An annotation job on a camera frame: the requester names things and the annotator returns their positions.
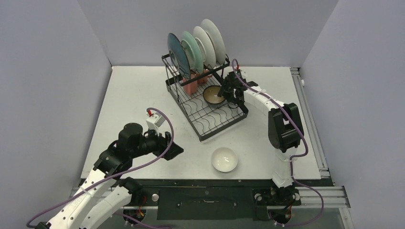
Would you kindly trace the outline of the brown black bowl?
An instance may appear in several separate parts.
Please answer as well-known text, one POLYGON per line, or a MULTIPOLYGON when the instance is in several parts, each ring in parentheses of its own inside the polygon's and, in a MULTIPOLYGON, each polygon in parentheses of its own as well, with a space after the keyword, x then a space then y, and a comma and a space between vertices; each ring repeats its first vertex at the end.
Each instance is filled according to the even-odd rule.
POLYGON ((224 97, 219 96, 221 86, 211 85, 204 89, 203 99, 208 105, 218 105, 225 101, 224 97))

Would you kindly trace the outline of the small orange mug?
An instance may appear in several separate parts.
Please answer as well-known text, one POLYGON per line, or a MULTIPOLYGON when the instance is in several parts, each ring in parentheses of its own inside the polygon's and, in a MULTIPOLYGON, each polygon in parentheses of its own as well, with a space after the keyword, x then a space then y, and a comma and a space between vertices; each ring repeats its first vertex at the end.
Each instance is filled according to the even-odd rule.
POLYGON ((197 84, 198 85, 204 85, 204 84, 206 84, 207 82, 208 82, 208 79, 209 78, 211 78, 213 75, 212 74, 209 74, 209 75, 207 75, 207 76, 205 76, 205 77, 202 77, 202 78, 200 78, 200 79, 198 79, 197 80, 197 84))

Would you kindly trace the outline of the black wire dish rack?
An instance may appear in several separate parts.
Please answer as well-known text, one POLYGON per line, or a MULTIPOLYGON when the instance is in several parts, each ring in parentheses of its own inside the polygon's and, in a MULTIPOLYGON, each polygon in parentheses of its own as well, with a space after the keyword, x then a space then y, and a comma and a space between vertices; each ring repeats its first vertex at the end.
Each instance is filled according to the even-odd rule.
POLYGON ((203 97, 203 92, 210 86, 220 86, 224 79, 224 69, 230 65, 229 57, 225 63, 211 69, 208 82, 197 87, 197 92, 188 95, 184 86, 191 84, 191 80, 182 81, 181 74, 172 66, 169 54, 161 57, 166 68, 167 80, 165 81, 168 92, 175 100, 187 121, 202 142, 232 125, 242 121, 248 116, 246 106, 223 101, 219 104, 210 104, 203 97))

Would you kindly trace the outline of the large pink mug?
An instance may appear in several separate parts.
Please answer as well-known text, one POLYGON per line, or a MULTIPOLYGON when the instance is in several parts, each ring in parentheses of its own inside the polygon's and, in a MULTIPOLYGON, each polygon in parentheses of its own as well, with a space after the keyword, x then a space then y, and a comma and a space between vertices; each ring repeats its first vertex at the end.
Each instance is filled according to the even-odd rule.
MULTIPOLYGON (((198 74, 195 74, 195 73, 193 73, 193 74, 191 74, 191 78, 190 79, 194 79, 195 77, 197 77, 198 76, 198 74)), ((186 81, 188 81, 189 79, 186 79, 186 78, 182 78, 182 82, 184 83, 184 82, 186 82, 186 81)), ((189 84, 187 84, 187 85, 184 85, 183 86, 183 90, 185 91, 185 93, 188 95, 188 96, 191 96, 193 93, 195 93, 197 90, 198 90, 198 81, 193 81, 193 82, 191 82, 191 83, 189 83, 189 84)))

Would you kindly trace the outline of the white plate blue rim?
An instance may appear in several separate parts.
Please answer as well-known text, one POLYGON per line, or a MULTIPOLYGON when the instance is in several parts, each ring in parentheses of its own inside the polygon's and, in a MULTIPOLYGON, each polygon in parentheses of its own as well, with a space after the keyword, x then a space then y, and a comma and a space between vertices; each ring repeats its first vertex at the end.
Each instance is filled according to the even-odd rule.
POLYGON ((208 69, 213 69, 216 65, 216 56, 211 39, 205 30, 200 26, 193 29, 193 37, 200 46, 203 55, 203 63, 208 69))

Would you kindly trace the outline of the white bowl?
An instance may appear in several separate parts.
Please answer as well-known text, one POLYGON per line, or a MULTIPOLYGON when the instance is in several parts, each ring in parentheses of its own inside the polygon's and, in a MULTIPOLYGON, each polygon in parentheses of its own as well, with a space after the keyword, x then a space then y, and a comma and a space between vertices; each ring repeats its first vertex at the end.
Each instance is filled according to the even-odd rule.
POLYGON ((211 164, 217 171, 228 173, 237 167, 238 156, 234 150, 227 147, 220 147, 213 151, 211 164))

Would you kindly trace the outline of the light green flower plate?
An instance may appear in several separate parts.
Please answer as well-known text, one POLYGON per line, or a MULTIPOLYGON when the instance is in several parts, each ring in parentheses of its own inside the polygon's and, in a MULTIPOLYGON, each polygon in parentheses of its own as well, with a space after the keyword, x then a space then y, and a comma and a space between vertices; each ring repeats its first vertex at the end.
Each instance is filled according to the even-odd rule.
POLYGON ((186 53, 190 68, 198 74, 203 73, 203 59, 201 50, 195 38, 188 32, 183 31, 181 34, 181 45, 186 53))

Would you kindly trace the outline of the dark blue plate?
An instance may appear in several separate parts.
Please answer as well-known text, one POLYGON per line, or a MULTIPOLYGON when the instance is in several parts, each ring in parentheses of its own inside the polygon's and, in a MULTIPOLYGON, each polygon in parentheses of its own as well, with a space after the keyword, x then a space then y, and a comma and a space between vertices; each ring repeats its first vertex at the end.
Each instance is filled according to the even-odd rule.
POLYGON ((179 74, 185 79, 191 78, 190 64, 187 55, 181 45, 180 40, 173 33, 169 33, 167 37, 167 47, 169 56, 173 66, 178 70, 179 74))

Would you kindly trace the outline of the red teal plate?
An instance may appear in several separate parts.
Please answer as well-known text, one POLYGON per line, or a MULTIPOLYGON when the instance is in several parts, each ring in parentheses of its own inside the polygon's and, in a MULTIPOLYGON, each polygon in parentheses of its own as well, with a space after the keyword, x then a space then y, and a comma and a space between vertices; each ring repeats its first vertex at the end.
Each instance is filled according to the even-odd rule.
POLYGON ((202 20, 201 27, 204 29, 204 31, 207 33, 212 41, 216 62, 219 65, 223 65, 226 60, 226 48, 219 29, 210 19, 202 20))

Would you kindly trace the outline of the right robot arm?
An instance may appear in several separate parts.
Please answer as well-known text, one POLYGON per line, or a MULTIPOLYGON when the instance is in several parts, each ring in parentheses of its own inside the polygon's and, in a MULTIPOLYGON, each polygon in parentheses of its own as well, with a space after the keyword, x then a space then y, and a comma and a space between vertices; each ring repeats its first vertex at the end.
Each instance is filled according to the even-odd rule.
POLYGON ((286 187, 294 183, 291 157, 295 155, 304 136, 298 106, 295 103, 287 104, 274 99, 255 82, 247 82, 240 70, 227 74, 218 95, 239 106, 243 111, 245 103, 248 103, 267 116, 268 139, 276 149, 272 175, 276 187, 270 189, 269 197, 276 204, 283 203, 288 198, 286 187))

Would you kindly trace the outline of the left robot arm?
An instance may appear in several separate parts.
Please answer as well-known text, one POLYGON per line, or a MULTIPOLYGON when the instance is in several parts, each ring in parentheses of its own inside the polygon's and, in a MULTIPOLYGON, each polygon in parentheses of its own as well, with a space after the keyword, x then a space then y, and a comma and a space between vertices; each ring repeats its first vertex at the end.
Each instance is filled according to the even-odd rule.
POLYGON ((133 159, 152 153, 155 159, 136 167, 147 167, 159 159, 167 161, 181 154, 184 150, 174 143, 174 129, 162 134, 159 127, 148 122, 149 129, 144 132, 138 123, 128 123, 103 151, 94 163, 93 169, 75 195, 58 204, 61 210, 47 222, 39 222, 36 226, 27 223, 28 228, 36 229, 84 229, 99 226, 120 207, 130 204, 137 205, 142 200, 141 185, 127 177, 118 188, 105 200, 98 202, 102 194, 120 180, 123 174, 134 171, 133 159))

